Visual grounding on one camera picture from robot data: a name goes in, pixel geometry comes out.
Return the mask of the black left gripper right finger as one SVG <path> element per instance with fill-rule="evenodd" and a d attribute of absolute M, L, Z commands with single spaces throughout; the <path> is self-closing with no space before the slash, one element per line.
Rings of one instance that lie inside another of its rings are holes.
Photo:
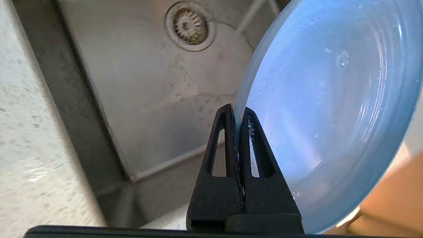
<path fill-rule="evenodd" d="M 302 216 L 255 112 L 245 108 L 238 137 L 240 214 L 229 232 L 303 232 Z"/>

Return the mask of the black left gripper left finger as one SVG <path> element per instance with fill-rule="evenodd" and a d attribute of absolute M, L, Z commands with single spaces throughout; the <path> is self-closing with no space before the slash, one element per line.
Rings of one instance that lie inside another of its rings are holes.
<path fill-rule="evenodd" d="M 224 177 L 212 174 L 220 131 L 224 131 Z M 217 110 L 213 120 L 210 138 L 186 213 L 186 228 L 189 231 L 224 231 L 227 218 L 242 212 L 234 142 L 234 115 L 232 105 L 226 104 Z"/>

